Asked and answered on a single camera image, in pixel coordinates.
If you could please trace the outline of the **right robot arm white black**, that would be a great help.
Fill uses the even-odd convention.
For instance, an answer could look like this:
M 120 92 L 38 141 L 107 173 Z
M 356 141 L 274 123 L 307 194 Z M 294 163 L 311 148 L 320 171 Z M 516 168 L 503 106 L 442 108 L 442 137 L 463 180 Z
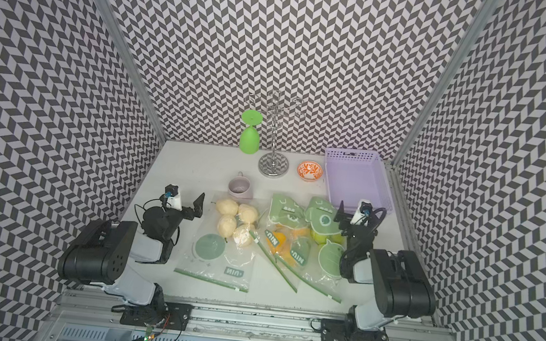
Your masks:
M 362 200 L 353 214 L 341 203 L 334 218 L 346 238 L 339 261 L 341 277 L 351 284 L 369 285 L 374 293 L 374 300 L 349 309 L 343 332 L 346 341 L 388 340 L 381 331 L 386 325 L 436 311 L 435 293 L 417 254 L 374 247 L 386 215 L 384 207 Z

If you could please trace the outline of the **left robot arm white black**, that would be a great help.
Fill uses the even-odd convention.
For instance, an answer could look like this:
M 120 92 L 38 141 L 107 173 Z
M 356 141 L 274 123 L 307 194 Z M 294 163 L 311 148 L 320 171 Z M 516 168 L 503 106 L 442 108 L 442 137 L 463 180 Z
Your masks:
M 181 237 L 183 221 L 204 213 L 205 194 L 188 207 L 181 202 L 177 185 L 167 185 L 156 198 L 157 206 L 146 208 L 138 221 L 94 220 L 69 244 L 59 259 L 61 279 L 99 287 L 123 304 L 114 305 L 121 324 L 167 326 L 172 314 L 162 287 L 149 282 L 129 263 L 164 265 Z

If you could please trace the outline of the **zip bag with green pears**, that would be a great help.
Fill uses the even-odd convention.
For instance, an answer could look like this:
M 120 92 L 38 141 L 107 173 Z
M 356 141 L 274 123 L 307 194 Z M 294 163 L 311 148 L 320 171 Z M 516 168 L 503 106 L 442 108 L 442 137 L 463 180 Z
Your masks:
M 284 226 L 296 236 L 309 235 L 311 229 L 319 234 L 328 234 L 328 242 L 343 246 L 345 239 L 337 222 L 334 220 L 337 209 L 324 198 L 313 197 L 306 208 L 294 199 L 282 193 L 274 193 L 268 213 L 269 222 Z

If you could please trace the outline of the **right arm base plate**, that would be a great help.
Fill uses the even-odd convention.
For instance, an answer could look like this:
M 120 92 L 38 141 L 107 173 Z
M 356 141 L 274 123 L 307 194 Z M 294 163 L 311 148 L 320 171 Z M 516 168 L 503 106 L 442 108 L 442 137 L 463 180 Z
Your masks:
M 361 330 L 355 324 L 343 320 L 320 320 L 321 341 L 388 341 L 383 331 Z

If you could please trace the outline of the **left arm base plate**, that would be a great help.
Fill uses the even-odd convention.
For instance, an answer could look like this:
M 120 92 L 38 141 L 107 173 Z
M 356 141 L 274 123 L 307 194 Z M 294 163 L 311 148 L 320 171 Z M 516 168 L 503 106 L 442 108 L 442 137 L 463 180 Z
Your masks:
M 133 327 L 154 327 L 160 330 L 184 331 L 194 307 L 191 304 L 165 303 L 160 307 L 124 305 L 119 324 Z

